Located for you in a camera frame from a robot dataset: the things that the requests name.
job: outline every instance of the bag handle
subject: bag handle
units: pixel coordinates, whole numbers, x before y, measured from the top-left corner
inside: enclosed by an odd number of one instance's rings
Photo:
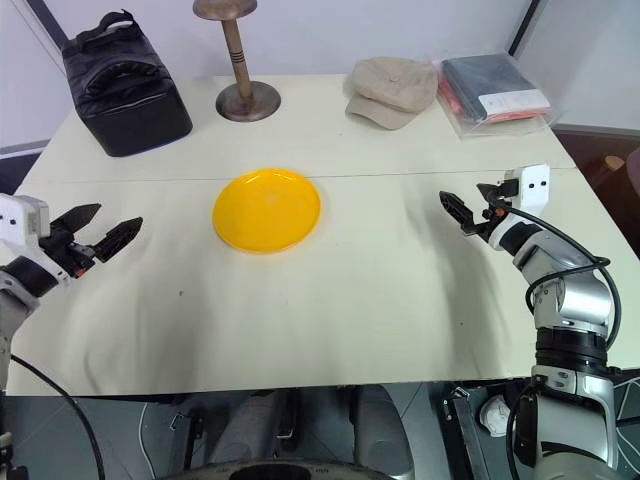
[[[97,72],[85,87],[89,95],[100,95],[107,88],[113,86],[114,80],[118,77],[128,76],[135,78],[152,77],[156,75],[159,68],[156,65],[137,60],[126,60],[113,63]]]
[[[84,47],[88,42],[103,34],[107,30],[107,28],[109,28],[114,23],[120,22],[131,22],[131,25],[126,27],[127,29],[139,29],[138,23],[133,19],[133,15],[131,15],[131,13],[127,12],[126,10],[122,10],[122,12],[110,12],[102,17],[102,20],[100,20],[100,23],[96,28],[80,32],[76,36],[78,47],[81,50],[84,50]]]

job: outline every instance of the white label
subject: white label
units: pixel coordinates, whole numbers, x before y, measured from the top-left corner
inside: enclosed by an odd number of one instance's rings
[[[488,116],[551,107],[549,100],[537,88],[480,95],[478,100],[487,111]]]

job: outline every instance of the black bag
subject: black bag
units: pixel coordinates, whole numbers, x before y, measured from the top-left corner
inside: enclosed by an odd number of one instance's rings
[[[115,23],[130,25],[109,28]],[[164,145],[192,124],[169,72],[123,10],[62,47],[80,119],[107,154],[122,157]]]

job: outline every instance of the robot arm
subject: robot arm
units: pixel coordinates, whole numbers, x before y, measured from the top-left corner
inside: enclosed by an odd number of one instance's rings
[[[106,262],[138,234],[142,218],[120,223],[96,245],[80,245],[74,234],[100,208],[82,205],[49,223],[46,203],[27,196],[0,194],[0,240],[16,255],[0,267],[0,401],[4,395],[11,341],[16,331],[40,305],[39,298],[56,285],[68,286],[95,265]],[[11,434],[0,418],[0,479],[23,478],[11,467]]]
[[[489,203],[483,212],[487,221],[481,224],[474,223],[471,210],[454,194],[440,192],[440,200],[465,234],[477,234],[494,249],[510,253],[530,284],[527,304],[537,329],[536,364],[532,384],[510,418],[511,423],[516,419],[516,428],[514,433],[511,426],[507,429],[508,449],[514,435],[513,451],[535,468],[536,478],[589,478],[583,470],[601,475],[594,478],[617,478],[613,384],[607,367],[612,302],[594,270],[605,274],[619,319],[617,291],[604,270],[606,259],[594,257],[534,216],[548,201],[549,173],[548,166],[536,165],[507,172],[500,185],[479,184]],[[517,475],[511,459],[510,466]],[[553,476],[559,473],[564,476]]]

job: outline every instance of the plastic bag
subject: plastic bag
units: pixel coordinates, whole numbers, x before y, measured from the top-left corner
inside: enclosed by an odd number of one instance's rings
[[[551,123],[551,103],[506,53],[438,64],[438,98],[458,135],[523,135]]]

